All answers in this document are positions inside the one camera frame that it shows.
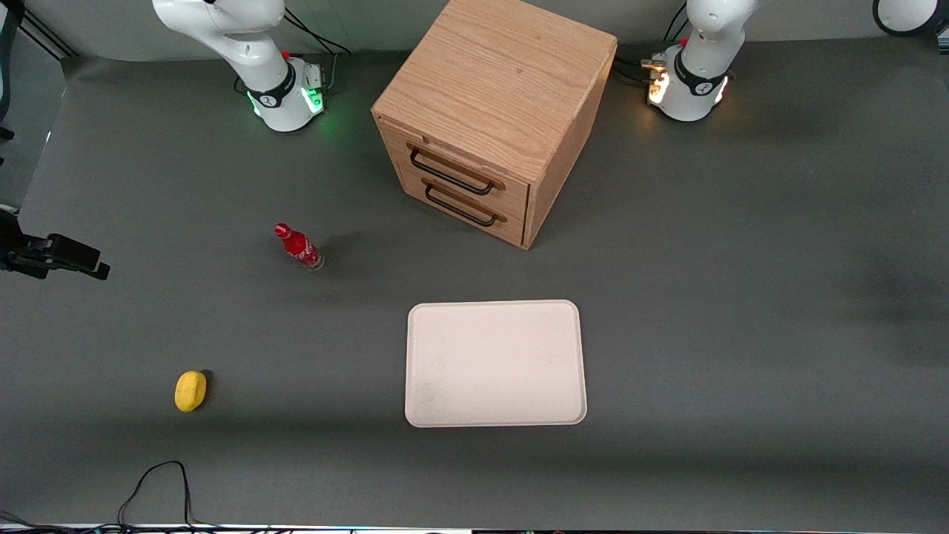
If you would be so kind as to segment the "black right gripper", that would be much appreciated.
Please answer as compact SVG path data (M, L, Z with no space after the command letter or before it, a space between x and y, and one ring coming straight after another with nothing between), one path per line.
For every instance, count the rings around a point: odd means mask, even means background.
M45 280L51 271L74 271L107 280L110 266L101 263L101 252L63 234L48 234L45 258L40 260L31 238L20 228L17 216L1 211L1 270L17 271L28 277Z

